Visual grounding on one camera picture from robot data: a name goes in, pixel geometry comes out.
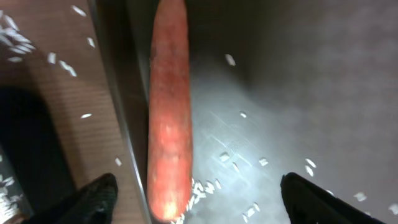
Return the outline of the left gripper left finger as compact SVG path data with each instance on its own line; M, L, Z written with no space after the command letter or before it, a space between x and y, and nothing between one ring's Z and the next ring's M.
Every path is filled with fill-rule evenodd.
M118 199L116 177L107 173L23 224L111 224Z

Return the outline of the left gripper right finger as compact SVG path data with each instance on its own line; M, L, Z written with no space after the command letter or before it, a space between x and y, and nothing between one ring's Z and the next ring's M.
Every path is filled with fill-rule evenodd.
M280 187L291 224L383 224L296 173L284 175Z

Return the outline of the orange carrot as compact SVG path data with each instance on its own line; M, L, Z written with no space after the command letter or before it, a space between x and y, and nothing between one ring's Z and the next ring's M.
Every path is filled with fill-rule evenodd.
M150 50L147 201L176 220L191 197L193 164L188 19L184 0L160 0Z

